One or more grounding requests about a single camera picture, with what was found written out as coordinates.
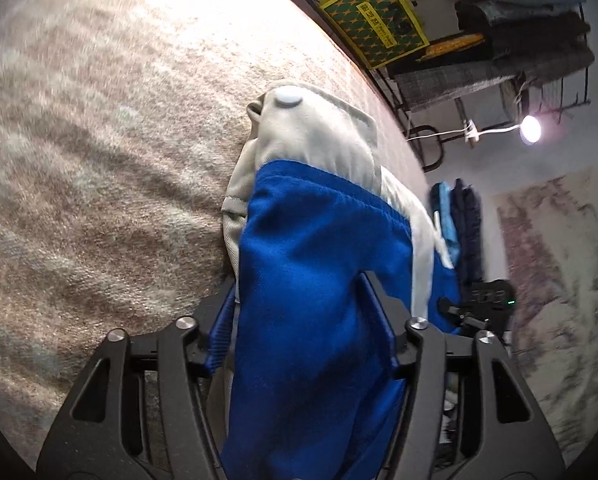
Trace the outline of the white and blue jacket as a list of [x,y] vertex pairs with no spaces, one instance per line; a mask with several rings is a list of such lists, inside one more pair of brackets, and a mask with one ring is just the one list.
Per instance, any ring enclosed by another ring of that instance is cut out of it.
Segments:
[[395,431],[404,385],[379,350],[357,279],[439,330],[460,289],[419,198],[381,162],[374,120],[282,81],[248,106],[251,133],[222,206],[237,281],[229,428],[232,479],[369,479]]

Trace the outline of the navy quilted jacket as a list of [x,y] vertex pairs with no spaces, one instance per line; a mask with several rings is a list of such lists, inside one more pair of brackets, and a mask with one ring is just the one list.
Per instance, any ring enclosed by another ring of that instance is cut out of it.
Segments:
[[456,271],[462,286],[484,280],[482,265],[482,201],[474,188],[462,179],[450,193],[451,218],[460,244]]

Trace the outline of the yellow green gift box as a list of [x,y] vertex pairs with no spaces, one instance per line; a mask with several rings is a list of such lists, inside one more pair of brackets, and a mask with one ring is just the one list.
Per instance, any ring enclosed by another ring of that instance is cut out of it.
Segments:
[[370,70],[429,46],[411,0],[320,0],[320,10]]

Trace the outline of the grey plaid coat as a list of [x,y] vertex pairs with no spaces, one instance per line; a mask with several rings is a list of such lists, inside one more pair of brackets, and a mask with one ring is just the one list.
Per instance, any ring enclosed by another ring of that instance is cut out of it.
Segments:
[[468,96],[514,81],[522,88],[542,87],[588,68],[595,60],[584,41],[576,40],[554,50],[497,61],[470,61],[417,70],[396,70],[397,84],[405,108],[426,110],[444,101]]

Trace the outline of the plaid bed blanket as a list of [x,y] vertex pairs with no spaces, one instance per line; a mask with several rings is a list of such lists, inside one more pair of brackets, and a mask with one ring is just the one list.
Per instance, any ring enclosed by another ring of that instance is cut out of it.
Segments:
[[388,107],[293,0],[0,0],[0,430],[34,465],[108,330],[157,330],[222,281],[221,205],[273,82]]

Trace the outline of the black clothes rack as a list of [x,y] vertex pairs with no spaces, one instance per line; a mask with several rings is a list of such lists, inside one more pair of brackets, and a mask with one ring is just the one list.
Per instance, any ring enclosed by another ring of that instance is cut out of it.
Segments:
[[[346,55],[352,58],[357,68],[362,70],[369,79],[371,86],[376,90],[398,122],[398,126],[406,139],[414,142],[414,152],[423,170],[430,172],[438,169],[445,156],[445,146],[459,140],[461,135],[443,133],[434,136],[438,131],[431,120],[415,122],[413,110],[404,99],[404,94],[392,78],[388,70],[369,70],[366,68],[359,55],[354,53],[346,43],[345,38],[317,5],[317,0],[291,0],[302,12],[312,18],[341,47]],[[477,126],[485,130],[504,130],[512,128],[515,119],[520,119],[523,112],[534,114],[540,118],[552,117],[554,122],[561,122],[563,118],[572,117],[572,112],[577,108],[591,104],[589,96],[589,72],[584,71],[584,92],[577,93],[575,99],[565,101],[565,88],[567,80],[562,78],[545,84],[542,87],[525,87],[523,78],[517,77],[484,87],[475,91],[466,91],[455,99],[446,99],[427,108],[427,112],[436,112],[439,116],[467,122],[474,119]]]

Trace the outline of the white clip desk lamp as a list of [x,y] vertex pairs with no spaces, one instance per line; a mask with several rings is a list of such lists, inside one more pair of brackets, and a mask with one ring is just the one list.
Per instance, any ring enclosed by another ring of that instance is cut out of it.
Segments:
[[452,141],[462,139],[467,143],[470,141],[478,142],[483,136],[494,136],[495,134],[506,134],[517,132],[522,139],[534,144],[542,138],[542,126],[537,117],[527,115],[521,122],[503,127],[490,127],[479,129],[473,119],[464,122],[464,126],[459,129],[447,131],[433,131],[425,128],[426,134],[414,134],[407,139],[409,142],[424,140]]

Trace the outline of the landscape wall tapestry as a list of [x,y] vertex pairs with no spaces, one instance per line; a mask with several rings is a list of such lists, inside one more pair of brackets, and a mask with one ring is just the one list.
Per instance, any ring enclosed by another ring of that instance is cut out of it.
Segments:
[[496,198],[513,356],[564,456],[598,431],[598,167]]

